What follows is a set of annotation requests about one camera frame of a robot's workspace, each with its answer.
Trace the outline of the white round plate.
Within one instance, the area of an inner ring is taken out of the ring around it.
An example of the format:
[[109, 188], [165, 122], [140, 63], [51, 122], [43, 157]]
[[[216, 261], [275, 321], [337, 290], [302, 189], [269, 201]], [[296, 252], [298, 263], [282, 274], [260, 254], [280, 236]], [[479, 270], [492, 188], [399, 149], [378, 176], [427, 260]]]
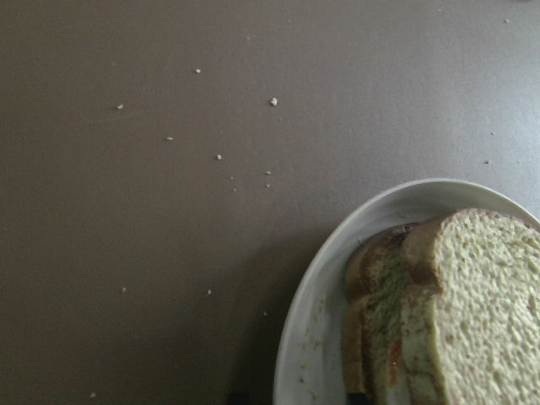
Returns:
[[538, 219], [518, 203], [469, 181], [410, 181], [371, 198], [332, 232], [301, 279], [280, 339], [273, 403], [348, 403], [341, 333], [348, 308], [344, 277], [349, 257], [364, 240], [383, 230], [460, 208], [485, 208], [539, 226]]

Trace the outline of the bread slice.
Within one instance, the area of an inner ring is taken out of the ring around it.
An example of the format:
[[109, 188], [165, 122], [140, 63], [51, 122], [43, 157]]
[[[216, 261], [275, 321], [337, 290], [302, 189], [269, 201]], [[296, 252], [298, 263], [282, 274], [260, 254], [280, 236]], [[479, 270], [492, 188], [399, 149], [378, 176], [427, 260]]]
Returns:
[[539, 401], [539, 232], [463, 209], [415, 226], [402, 244], [401, 303], [414, 404]]

